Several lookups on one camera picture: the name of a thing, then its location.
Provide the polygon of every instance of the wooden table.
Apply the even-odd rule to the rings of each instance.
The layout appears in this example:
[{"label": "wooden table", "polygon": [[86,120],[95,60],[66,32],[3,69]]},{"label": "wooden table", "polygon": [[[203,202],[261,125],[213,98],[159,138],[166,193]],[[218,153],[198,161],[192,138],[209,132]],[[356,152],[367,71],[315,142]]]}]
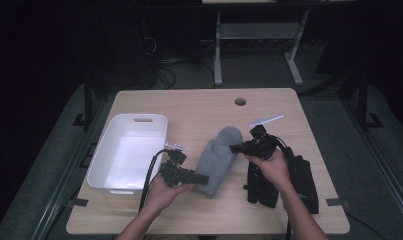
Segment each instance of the wooden table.
[{"label": "wooden table", "polygon": [[[245,106],[235,104],[244,98]],[[284,114],[264,126],[282,138],[294,153],[310,161],[319,196],[320,214],[314,218],[328,234],[348,232],[341,206],[328,206],[338,198],[296,93],[292,89],[209,89],[124,91],[117,94],[105,126],[120,113],[162,114],[168,119],[167,140],[189,147],[184,168],[195,169],[210,139],[226,126],[241,130],[251,140],[248,123],[255,118]],[[275,209],[247,202],[248,161],[240,154],[216,196],[191,191],[164,210],[148,234],[279,234],[285,233],[287,214],[279,198]],[[78,195],[86,207],[74,206],[67,224],[71,234],[117,234],[137,215],[139,199],[106,196],[85,180]]]}]

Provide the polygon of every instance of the black device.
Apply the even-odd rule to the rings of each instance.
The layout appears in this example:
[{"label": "black device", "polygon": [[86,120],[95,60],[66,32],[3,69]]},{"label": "black device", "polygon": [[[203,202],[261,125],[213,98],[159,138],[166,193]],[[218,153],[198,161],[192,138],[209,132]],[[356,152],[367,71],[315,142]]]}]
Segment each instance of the black device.
[{"label": "black device", "polygon": [[188,170],[180,167],[180,165],[185,161],[186,155],[178,149],[163,149],[152,157],[151,163],[148,167],[148,172],[145,177],[144,188],[142,189],[141,201],[139,202],[139,212],[144,207],[145,198],[148,194],[148,188],[150,184],[151,173],[154,168],[155,162],[158,156],[166,152],[169,156],[167,162],[162,163],[160,166],[161,175],[164,181],[169,187],[178,185],[179,183],[196,183],[196,184],[207,184],[210,179],[209,176],[198,174],[193,170]]},{"label": "black device", "polygon": [[180,165],[185,161],[186,155],[178,150],[168,151],[169,160],[162,163],[160,173],[169,187],[179,183],[207,184],[209,176],[196,173],[194,170],[182,168]]},{"label": "black device", "polygon": [[[230,146],[231,151],[267,160],[273,155],[276,147],[279,147],[287,159],[292,185],[309,212],[318,214],[319,201],[310,162],[304,160],[302,156],[294,156],[292,149],[287,147],[280,138],[268,134],[263,125],[255,126],[250,130],[250,134],[253,136],[252,140],[243,142],[241,145]],[[248,202],[259,201],[264,206],[271,208],[276,206],[279,193],[255,164],[248,165],[247,182],[244,189],[248,190]]]}]

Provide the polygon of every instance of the floor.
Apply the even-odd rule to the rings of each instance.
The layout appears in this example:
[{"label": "floor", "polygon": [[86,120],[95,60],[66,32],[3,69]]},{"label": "floor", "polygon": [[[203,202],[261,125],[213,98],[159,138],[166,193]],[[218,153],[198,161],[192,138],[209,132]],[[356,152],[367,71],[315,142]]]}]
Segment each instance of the floor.
[{"label": "floor", "polygon": [[[163,68],[151,89],[219,88],[214,86],[211,44],[203,42],[205,55],[196,64],[179,56],[163,57]],[[220,88],[287,87],[302,93],[331,77],[315,73],[323,45],[304,43],[296,63],[305,83],[295,85],[283,56],[291,44],[226,43]],[[351,225],[347,234],[330,238],[403,239],[403,211],[380,168],[383,160],[403,189],[403,127],[382,94],[370,86],[368,113],[375,113],[384,127],[363,131],[355,119],[356,95],[342,101],[337,96],[341,84],[337,82],[314,96],[300,97]],[[108,92],[107,97],[98,99],[94,94],[93,122],[84,130],[73,126],[76,116],[84,113],[83,87],[76,89],[5,215],[0,239],[114,239],[114,235],[71,235],[65,227],[70,200],[84,180],[114,96]]]}]

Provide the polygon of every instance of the forearm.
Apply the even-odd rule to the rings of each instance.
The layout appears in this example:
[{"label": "forearm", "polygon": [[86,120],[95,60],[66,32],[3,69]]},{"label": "forearm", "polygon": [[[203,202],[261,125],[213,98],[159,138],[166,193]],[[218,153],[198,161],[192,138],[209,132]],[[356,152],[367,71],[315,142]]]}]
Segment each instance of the forearm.
[{"label": "forearm", "polygon": [[141,212],[126,226],[117,240],[139,240],[147,232],[159,212],[142,209]]},{"label": "forearm", "polygon": [[328,239],[323,230],[319,227],[310,215],[304,203],[298,196],[292,184],[287,184],[280,190],[283,203],[288,213],[295,239]]}]

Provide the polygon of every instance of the human arm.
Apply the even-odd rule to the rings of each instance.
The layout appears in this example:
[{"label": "human arm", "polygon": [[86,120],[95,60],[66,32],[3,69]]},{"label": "human arm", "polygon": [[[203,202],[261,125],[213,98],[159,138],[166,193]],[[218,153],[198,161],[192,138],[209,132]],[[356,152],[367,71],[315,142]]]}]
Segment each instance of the human arm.
[{"label": "human arm", "polygon": [[276,149],[268,160],[254,156],[246,156],[246,158],[256,164],[280,192],[296,239],[328,239],[295,191],[289,178],[285,156],[281,151]]},{"label": "human arm", "polygon": [[116,238],[117,240],[141,239],[149,226],[165,208],[181,193],[194,188],[193,184],[182,184],[177,187],[166,185],[163,177],[157,175],[151,182],[144,207]]}]

